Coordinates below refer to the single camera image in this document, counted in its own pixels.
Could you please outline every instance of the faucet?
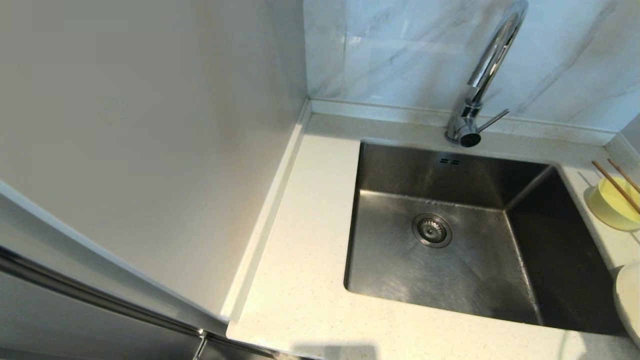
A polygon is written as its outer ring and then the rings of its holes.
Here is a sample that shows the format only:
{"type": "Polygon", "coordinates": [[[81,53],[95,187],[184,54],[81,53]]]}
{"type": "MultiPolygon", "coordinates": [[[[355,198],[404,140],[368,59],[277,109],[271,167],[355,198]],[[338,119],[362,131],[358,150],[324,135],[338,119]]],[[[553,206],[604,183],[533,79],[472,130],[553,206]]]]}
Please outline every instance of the faucet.
{"type": "Polygon", "coordinates": [[[480,132],[509,113],[509,109],[502,110],[484,125],[480,127],[476,125],[476,116],[482,109],[484,93],[504,60],[504,56],[507,55],[528,7],[527,0],[516,0],[502,16],[492,40],[467,83],[471,86],[468,96],[461,109],[454,113],[455,117],[445,133],[448,141],[464,147],[476,146],[481,139],[480,132]]]}

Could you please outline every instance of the backsplash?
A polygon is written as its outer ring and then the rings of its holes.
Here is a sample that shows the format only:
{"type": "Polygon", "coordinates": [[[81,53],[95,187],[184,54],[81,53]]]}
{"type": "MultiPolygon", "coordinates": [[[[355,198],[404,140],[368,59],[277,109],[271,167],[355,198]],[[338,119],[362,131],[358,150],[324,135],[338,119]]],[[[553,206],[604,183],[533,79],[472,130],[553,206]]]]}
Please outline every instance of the backsplash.
{"type": "MultiPolygon", "coordinates": [[[[305,0],[311,98],[450,111],[510,0],[305,0]]],[[[639,112],[640,2],[531,0],[483,115],[622,130],[639,112]]]]}
{"type": "Polygon", "coordinates": [[[625,136],[629,145],[631,145],[636,152],[640,153],[640,115],[636,116],[636,118],[622,130],[622,135],[625,136]]]}

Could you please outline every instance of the wooden chopsticks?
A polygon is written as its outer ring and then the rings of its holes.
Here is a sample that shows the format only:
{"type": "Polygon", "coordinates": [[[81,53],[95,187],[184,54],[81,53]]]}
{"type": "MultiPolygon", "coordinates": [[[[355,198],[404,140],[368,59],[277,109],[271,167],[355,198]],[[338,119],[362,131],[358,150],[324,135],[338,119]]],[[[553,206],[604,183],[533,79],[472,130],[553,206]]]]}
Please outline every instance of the wooden chopsticks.
{"type": "Polygon", "coordinates": [[[640,193],[640,186],[638,186],[638,184],[636,184],[636,182],[633,181],[631,177],[629,177],[629,175],[627,175],[627,173],[624,170],[622,170],[622,168],[615,161],[613,161],[613,159],[607,159],[607,160],[609,161],[611,166],[613,166],[620,173],[620,175],[622,175],[622,177],[624,177],[625,180],[627,180],[627,182],[631,184],[631,186],[633,186],[638,193],[640,193]]]}
{"type": "MultiPolygon", "coordinates": [[[[616,170],[618,170],[619,167],[617,167],[617,165],[614,165],[613,160],[609,159],[609,162],[611,163],[611,165],[613,165],[613,167],[616,168],[616,170]]],[[[617,191],[620,192],[620,194],[622,196],[624,196],[625,200],[627,200],[627,202],[638,212],[640,213],[640,206],[638,206],[638,204],[636,204],[634,202],[633,199],[631,199],[631,196],[629,196],[629,194],[627,194],[627,192],[613,179],[613,177],[611,177],[611,175],[609,175],[609,173],[604,169],[604,167],[602,167],[600,164],[598,164],[597,161],[592,161],[592,164],[594,164],[594,166],[596,168],[598,168],[598,170],[602,173],[602,175],[604,175],[604,177],[607,178],[607,180],[609,180],[609,182],[616,188],[617,191]]],[[[637,185],[631,181],[627,176],[626,173],[623,174],[622,171],[620,171],[620,174],[622,174],[622,176],[625,177],[625,179],[637,190],[638,187],[637,185]]]]}

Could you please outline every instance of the sink basin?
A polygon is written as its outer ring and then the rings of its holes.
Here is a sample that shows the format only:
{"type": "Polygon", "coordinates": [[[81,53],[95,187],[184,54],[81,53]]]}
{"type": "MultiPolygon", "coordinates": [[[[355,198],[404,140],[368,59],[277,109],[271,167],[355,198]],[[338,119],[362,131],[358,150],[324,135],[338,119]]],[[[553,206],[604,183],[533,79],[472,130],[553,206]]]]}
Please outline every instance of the sink basin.
{"type": "Polygon", "coordinates": [[[552,165],[362,143],[352,292],[624,334],[613,281],[552,165]]]}

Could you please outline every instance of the refrigerator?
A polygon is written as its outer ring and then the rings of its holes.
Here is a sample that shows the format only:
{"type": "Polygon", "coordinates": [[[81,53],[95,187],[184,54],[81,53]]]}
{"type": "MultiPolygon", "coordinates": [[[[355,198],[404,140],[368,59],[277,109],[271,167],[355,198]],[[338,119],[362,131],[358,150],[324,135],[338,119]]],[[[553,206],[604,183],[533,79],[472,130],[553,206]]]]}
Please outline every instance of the refrigerator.
{"type": "Polygon", "coordinates": [[[0,359],[274,359],[0,247],[0,359]]]}
{"type": "Polygon", "coordinates": [[[0,195],[0,359],[274,359],[0,195]]]}

